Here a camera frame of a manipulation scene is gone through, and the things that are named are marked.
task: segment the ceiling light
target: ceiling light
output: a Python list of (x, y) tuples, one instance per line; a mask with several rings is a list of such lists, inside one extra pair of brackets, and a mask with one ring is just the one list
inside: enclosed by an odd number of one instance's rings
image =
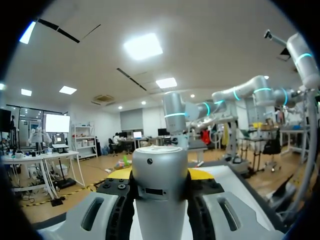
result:
[(72, 87), (68, 87), (68, 86), (63, 86), (61, 89), (60, 89), (60, 93), (63, 93), (63, 94), (73, 94), (75, 91), (77, 91), (77, 89), (75, 88), (72, 88)]
[(21, 94), (25, 96), (31, 96), (32, 91), (21, 88)]
[(35, 25), (36, 25), (36, 22), (33, 21), (33, 22), (28, 26), (28, 28), (25, 30), (24, 34), (23, 34), (22, 37), (20, 38), (20, 42), (21, 42), (21, 43), (23, 43), (23, 44), (28, 44), (28, 43), (29, 43), (29, 39), (30, 39), (31, 33), (32, 33)]
[(177, 86), (177, 82), (174, 77), (157, 80), (155, 81), (156, 84), (158, 84), (159, 88), (166, 89), (166, 88), (172, 88)]
[(157, 36), (154, 33), (127, 41), (123, 46), (135, 60), (147, 59), (163, 53)]

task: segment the white screen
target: white screen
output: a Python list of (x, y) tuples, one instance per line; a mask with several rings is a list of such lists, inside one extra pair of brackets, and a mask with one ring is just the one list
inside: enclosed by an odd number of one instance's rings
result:
[(133, 132), (133, 137), (134, 137), (135, 139), (142, 138), (142, 132), (141, 132), (141, 131), (134, 131), (134, 132)]
[(47, 133), (69, 133), (70, 116), (47, 114), (45, 131)]

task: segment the white shelving unit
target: white shelving unit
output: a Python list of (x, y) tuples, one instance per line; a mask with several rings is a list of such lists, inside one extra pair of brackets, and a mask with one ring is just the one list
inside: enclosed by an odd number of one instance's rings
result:
[[(79, 152), (79, 159), (86, 159), (91, 157), (97, 158), (98, 153), (94, 124), (92, 124), (92, 122), (90, 123), (90, 125), (73, 124), (72, 129), (72, 148), (74, 151)], [(84, 140), (93, 140), (93, 145), (83, 145)]]

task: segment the yellow black caution tape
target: yellow black caution tape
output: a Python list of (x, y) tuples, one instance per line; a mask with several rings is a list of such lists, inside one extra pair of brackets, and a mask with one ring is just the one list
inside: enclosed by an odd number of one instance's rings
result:
[[(80, 191), (82, 191), (82, 190), (89, 190), (89, 191), (91, 191), (91, 192), (96, 192), (96, 190), (95, 190), (95, 189), (92, 189), (91, 187), (95, 187), (95, 185), (104, 182), (106, 179), (107, 179), (107, 178), (103, 178), (103, 179), (101, 179), (101, 180), (99, 180), (99, 181), (95, 181), (94, 183), (91, 183), (90, 185), (87, 185), (87, 186), (82, 187), (82, 188), (80, 188), (80, 189), (78, 189), (78, 190), (69, 192), (69, 193), (64, 194), (64, 195), (62, 195), (62, 196), (60, 196), (60, 197), (61, 197), (61, 198), (65, 198), (65, 197), (67, 197), (67, 196), (76, 194), (76, 193), (78, 193), (78, 192), (80, 192)], [(22, 205), (21, 207), (22, 207), (22, 208), (25, 208), (25, 207), (39, 206), (39, 205), (46, 204), (46, 203), (50, 203), (50, 202), (51, 202), (51, 199), (48, 199), (48, 200), (41, 201), (41, 202), (37, 202), (37, 203), (25, 204), (25, 205)]]

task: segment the yellow panel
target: yellow panel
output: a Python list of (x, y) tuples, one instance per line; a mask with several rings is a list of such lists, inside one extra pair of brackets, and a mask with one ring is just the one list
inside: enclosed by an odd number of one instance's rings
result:
[(198, 169), (188, 168), (191, 180), (214, 179), (210, 173)]
[(129, 179), (132, 167), (116, 170), (108, 175), (108, 179)]
[[(109, 179), (129, 179), (132, 167), (116, 170), (109, 174)], [(210, 173), (198, 169), (188, 168), (191, 180), (214, 179)]]

